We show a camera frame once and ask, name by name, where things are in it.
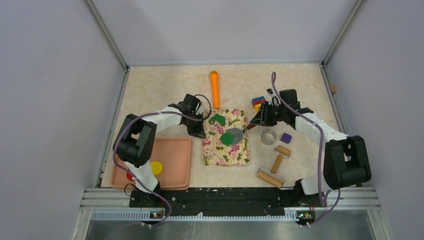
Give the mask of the green dough scrap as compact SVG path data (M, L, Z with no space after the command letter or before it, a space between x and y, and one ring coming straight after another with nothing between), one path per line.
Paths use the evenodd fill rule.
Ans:
M214 116L208 119L208 123L210 125L214 125L215 123L218 123L221 127L224 127L226 125L226 118L216 113Z

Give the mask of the green dough disc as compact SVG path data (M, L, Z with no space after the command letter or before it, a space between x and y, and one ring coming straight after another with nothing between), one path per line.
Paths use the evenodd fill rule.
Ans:
M221 135L220 141L225 146L231 146L234 142L234 137L231 133L225 132Z

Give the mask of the round metal cutter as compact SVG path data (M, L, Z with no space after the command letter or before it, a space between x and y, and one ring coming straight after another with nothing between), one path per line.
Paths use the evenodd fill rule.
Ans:
M260 140L264 145L270 146L272 145L277 139L277 134L272 129L264 129L261 132Z

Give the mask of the wooden double-ended roller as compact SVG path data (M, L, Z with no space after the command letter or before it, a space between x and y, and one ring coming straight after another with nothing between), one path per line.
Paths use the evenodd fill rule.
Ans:
M276 154L275 160L270 170L260 167L256 173L256 177L271 186L281 189L284 181L279 178L277 172L282 164L284 158L288 159L291 156L291 150L285 146L278 145L274 148L273 152Z

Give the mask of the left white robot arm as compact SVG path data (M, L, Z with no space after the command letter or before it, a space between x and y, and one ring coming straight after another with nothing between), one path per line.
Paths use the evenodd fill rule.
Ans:
M183 101L171 103L162 110L142 115L128 114L112 147L116 167L126 171L142 192L141 200L149 207L160 202L156 189L160 183L150 164L156 134L173 126L185 126L191 137L205 139L204 121L209 118L202 111L202 94L186 94Z

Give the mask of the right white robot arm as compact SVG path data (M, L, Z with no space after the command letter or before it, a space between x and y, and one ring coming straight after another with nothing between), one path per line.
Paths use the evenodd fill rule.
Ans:
M301 107L295 89L278 93L267 89L271 101L264 101L247 129L273 127L284 122L318 145L318 173L295 182L293 200L307 206L318 193L359 185L371 180L365 140L342 133L319 119L308 107Z

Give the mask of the floral cutting board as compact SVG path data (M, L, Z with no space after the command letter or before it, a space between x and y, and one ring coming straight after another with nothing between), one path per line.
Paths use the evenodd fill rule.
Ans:
M244 109L212 109L206 110L206 115L213 117L220 114L226 118L225 126L217 122L208 123L209 118L203 123L206 138L201 142L201 163L206 167L243 167L250 162L249 135L245 133L243 139L234 146L221 143L220 137L230 128L243 128L248 125L248 114Z

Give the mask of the metal spatula wooden handle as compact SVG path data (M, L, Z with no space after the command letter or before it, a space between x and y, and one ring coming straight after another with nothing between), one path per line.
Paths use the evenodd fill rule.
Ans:
M238 144L243 138L245 133L248 130L251 130L252 128L254 128L255 125L254 124L248 124L245 127L242 128L229 128L225 131L226 134L230 135L230 143L228 144L229 146L235 146L236 144Z

